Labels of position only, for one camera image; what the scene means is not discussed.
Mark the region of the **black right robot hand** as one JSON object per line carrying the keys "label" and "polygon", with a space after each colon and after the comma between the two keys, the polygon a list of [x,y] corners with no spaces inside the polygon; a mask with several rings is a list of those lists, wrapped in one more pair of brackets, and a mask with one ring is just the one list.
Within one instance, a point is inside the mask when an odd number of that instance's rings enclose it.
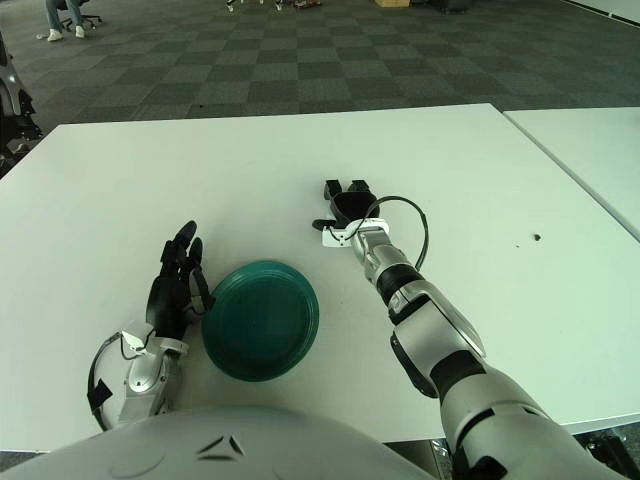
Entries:
{"label": "black right robot hand", "polygon": [[327,219],[315,219],[312,227],[322,231],[325,227],[345,229],[351,222],[362,219],[369,207],[377,200],[365,180],[357,179],[346,190],[338,180],[327,180],[324,199],[329,201]]}

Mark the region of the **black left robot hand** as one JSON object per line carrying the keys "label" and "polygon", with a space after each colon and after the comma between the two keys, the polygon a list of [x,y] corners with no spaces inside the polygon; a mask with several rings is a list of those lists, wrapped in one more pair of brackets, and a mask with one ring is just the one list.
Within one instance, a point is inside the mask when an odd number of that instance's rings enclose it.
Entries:
{"label": "black left robot hand", "polygon": [[182,340],[187,328],[215,304],[202,271],[203,242],[196,230],[190,220],[164,245],[146,306],[146,322],[159,337]]}

